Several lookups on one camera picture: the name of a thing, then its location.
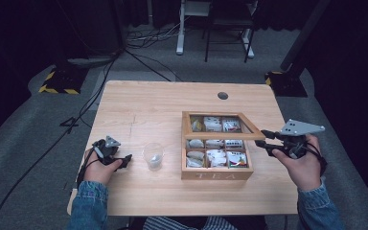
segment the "metal bracket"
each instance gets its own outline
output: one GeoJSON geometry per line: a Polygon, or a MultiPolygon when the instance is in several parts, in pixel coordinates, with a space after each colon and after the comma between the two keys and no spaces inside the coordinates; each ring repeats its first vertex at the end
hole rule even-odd
{"type": "Polygon", "coordinates": [[[288,122],[282,127],[280,133],[288,136],[300,136],[308,133],[315,133],[325,131],[324,126],[316,126],[308,123],[298,122],[289,119],[288,122]]]}
{"type": "Polygon", "coordinates": [[[106,136],[106,140],[105,140],[105,146],[107,148],[111,148],[111,147],[117,147],[120,146],[121,143],[119,143],[117,140],[113,139],[112,137],[110,137],[109,135],[106,136]]]}

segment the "chair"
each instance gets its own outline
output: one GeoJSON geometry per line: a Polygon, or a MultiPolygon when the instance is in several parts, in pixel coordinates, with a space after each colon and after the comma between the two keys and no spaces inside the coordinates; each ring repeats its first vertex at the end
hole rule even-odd
{"type": "Polygon", "coordinates": [[[224,31],[241,31],[239,33],[239,40],[242,40],[247,29],[250,30],[250,38],[247,43],[246,55],[244,62],[247,61],[248,53],[252,43],[254,34],[253,16],[249,5],[245,0],[212,0],[208,13],[207,26],[207,45],[205,51],[205,62],[208,61],[208,53],[210,44],[240,44],[239,42],[230,41],[211,41],[211,31],[214,29],[221,29],[224,31]]]}

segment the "hand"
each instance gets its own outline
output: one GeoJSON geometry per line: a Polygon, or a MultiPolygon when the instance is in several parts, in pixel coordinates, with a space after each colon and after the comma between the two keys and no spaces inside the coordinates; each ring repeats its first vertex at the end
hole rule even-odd
{"type": "MultiPolygon", "coordinates": [[[[84,157],[88,156],[89,151],[90,149],[85,152],[84,157]]],[[[93,151],[91,156],[89,157],[87,165],[96,160],[98,160],[98,155],[95,151],[93,151]]],[[[103,165],[103,163],[101,163],[100,161],[93,162],[86,168],[83,180],[96,181],[107,185],[114,171],[118,169],[118,167],[121,166],[122,163],[122,160],[116,160],[112,164],[106,166],[103,165]]]]}
{"type": "MultiPolygon", "coordinates": [[[[310,134],[306,136],[308,142],[319,150],[318,138],[310,134]]],[[[315,155],[307,152],[303,157],[294,160],[278,149],[274,149],[272,153],[286,166],[289,177],[300,190],[310,191],[321,185],[321,165],[315,155]]]]}

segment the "wooden box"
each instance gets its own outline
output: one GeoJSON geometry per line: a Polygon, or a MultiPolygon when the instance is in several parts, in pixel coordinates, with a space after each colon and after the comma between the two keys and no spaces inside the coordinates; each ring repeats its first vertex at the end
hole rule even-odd
{"type": "Polygon", "coordinates": [[[247,180],[246,144],[264,139],[242,113],[183,111],[181,179],[247,180]]]}

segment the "wire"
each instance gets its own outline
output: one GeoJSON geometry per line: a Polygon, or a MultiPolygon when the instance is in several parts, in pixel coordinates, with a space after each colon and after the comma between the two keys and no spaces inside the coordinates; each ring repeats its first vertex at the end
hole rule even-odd
{"type": "Polygon", "coordinates": [[[92,163],[97,162],[97,161],[100,161],[100,160],[99,159],[96,159],[94,161],[91,161],[88,165],[85,166],[85,168],[88,168],[92,163]]]}
{"type": "Polygon", "coordinates": [[[132,55],[135,55],[137,57],[141,57],[141,58],[147,58],[147,59],[150,59],[152,61],[155,61],[157,63],[159,63],[161,66],[165,67],[166,69],[168,69],[170,72],[172,72],[172,74],[175,75],[176,78],[178,78],[180,81],[183,81],[179,76],[177,76],[177,74],[172,70],[170,69],[168,66],[166,66],[165,64],[161,63],[160,61],[156,60],[156,59],[153,59],[151,57],[146,57],[146,56],[141,56],[141,55],[136,55],[136,54],[132,54],[132,55]]]}
{"type": "Polygon", "coordinates": [[[162,77],[163,79],[165,79],[166,81],[171,81],[170,79],[168,79],[167,77],[165,77],[164,75],[160,74],[159,72],[157,72],[156,70],[154,70],[153,68],[151,68],[150,66],[148,66],[145,62],[143,62],[141,59],[139,59],[136,55],[134,55],[133,53],[131,53],[128,50],[125,50],[128,54],[130,54],[133,58],[137,59],[140,63],[142,63],[143,65],[145,65],[146,67],[148,67],[152,72],[154,72],[155,74],[157,74],[158,76],[162,77]]]}
{"type": "MultiPolygon", "coordinates": [[[[184,19],[184,21],[188,20],[191,16],[188,16],[184,19]]],[[[177,34],[171,34],[169,35],[169,33],[171,33],[174,30],[178,30],[177,27],[180,25],[181,23],[178,23],[176,25],[174,25],[172,28],[170,29],[166,29],[168,30],[166,33],[161,34],[161,30],[158,30],[158,33],[156,34],[151,34],[151,32],[153,32],[153,30],[151,30],[146,36],[139,36],[139,37],[134,37],[129,39],[129,41],[140,41],[143,40],[141,45],[135,45],[135,44],[128,44],[127,47],[131,48],[131,49],[142,49],[142,48],[148,48],[151,45],[153,45],[154,43],[156,43],[157,41],[165,41],[168,40],[169,38],[173,37],[173,36],[177,36],[177,34]]]]}
{"type": "Polygon", "coordinates": [[[91,48],[88,44],[86,44],[86,42],[82,39],[82,37],[80,36],[79,32],[77,31],[77,29],[75,28],[73,22],[71,21],[70,17],[67,15],[64,7],[62,7],[62,5],[59,3],[58,0],[56,0],[59,8],[61,9],[61,12],[64,14],[65,18],[67,19],[68,23],[70,24],[71,28],[74,31],[74,34],[77,36],[77,38],[82,42],[82,44],[90,51],[92,51],[93,53],[97,54],[97,55],[115,55],[116,53],[118,53],[118,50],[116,50],[114,53],[103,53],[101,52],[101,49],[93,49],[91,48]]]}
{"type": "MultiPolygon", "coordinates": [[[[107,69],[104,81],[106,81],[107,79],[107,75],[109,74],[109,70],[112,67],[113,63],[115,62],[115,60],[118,58],[118,56],[114,57],[114,59],[112,60],[111,64],[109,65],[109,68],[107,69]]],[[[56,141],[53,143],[53,145],[51,145],[31,166],[30,168],[28,168],[26,170],[26,172],[23,173],[23,175],[14,183],[13,186],[11,186],[11,189],[8,191],[8,193],[5,195],[4,199],[1,201],[0,203],[0,211],[2,209],[2,207],[4,206],[5,202],[7,201],[7,199],[9,198],[9,196],[11,195],[11,193],[14,191],[14,189],[17,187],[17,185],[26,177],[26,175],[28,175],[28,173],[58,144],[58,142],[65,136],[65,134],[68,133],[68,131],[74,126],[74,124],[81,118],[81,116],[88,111],[89,107],[91,107],[91,105],[93,104],[94,101],[92,101],[92,103],[86,107],[84,109],[84,111],[82,112],[82,114],[80,113],[80,116],[75,119],[72,124],[56,139],[56,141]]]]}
{"type": "Polygon", "coordinates": [[[285,215],[285,226],[283,228],[284,230],[287,230],[288,229],[288,216],[285,215]]]}
{"type": "Polygon", "coordinates": [[[77,66],[78,68],[90,69],[90,68],[96,68],[96,67],[100,67],[100,66],[109,64],[112,61],[114,56],[115,55],[112,55],[112,56],[110,56],[109,58],[107,58],[105,60],[86,61],[85,63],[83,63],[83,62],[78,63],[77,61],[74,61],[72,59],[68,59],[68,61],[70,63],[72,63],[73,65],[77,66]]]}
{"type": "Polygon", "coordinates": [[[91,102],[91,105],[96,101],[96,99],[98,98],[100,92],[103,90],[104,88],[104,84],[106,83],[106,79],[107,79],[107,73],[105,72],[105,69],[106,67],[108,66],[108,64],[103,68],[103,75],[104,75],[104,78],[103,78],[103,82],[101,83],[100,87],[97,89],[97,91],[91,96],[91,98],[82,106],[81,110],[80,110],[80,119],[81,121],[86,124],[87,126],[89,127],[92,127],[91,125],[89,125],[88,123],[86,123],[83,119],[82,119],[82,112],[84,110],[84,108],[89,104],[89,102],[91,102]]]}

